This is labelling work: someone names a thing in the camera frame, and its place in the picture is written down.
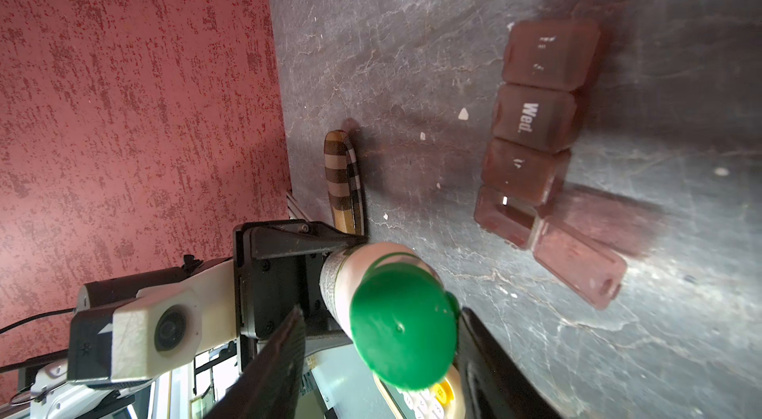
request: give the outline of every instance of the plaid fabric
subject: plaid fabric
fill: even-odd
[[[340,129],[329,132],[323,152],[334,227],[343,233],[365,235],[360,172],[347,133]]]

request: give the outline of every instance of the green lid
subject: green lid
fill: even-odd
[[[407,263],[374,269],[352,297],[354,346],[384,382],[417,391],[442,380],[455,357],[456,313],[442,286]]]

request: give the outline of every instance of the red textured wall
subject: red textured wall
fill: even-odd
[[[287,216],[267,0],[0,0],[0,47],[0,324]],[[0,336],[0,364],[68,320]]]

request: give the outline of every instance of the red surface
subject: red surface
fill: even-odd
[[[287,216],[267,0],[0,6],[0,324]],[[0,336],[0,363],[67,341],[68,316],[37,321]]]

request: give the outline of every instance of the camera lens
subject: camera lens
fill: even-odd
[[[172,306],[158,319],[153,340],[157,351],[176,348],[185,336],[185,315],[178,306]]]

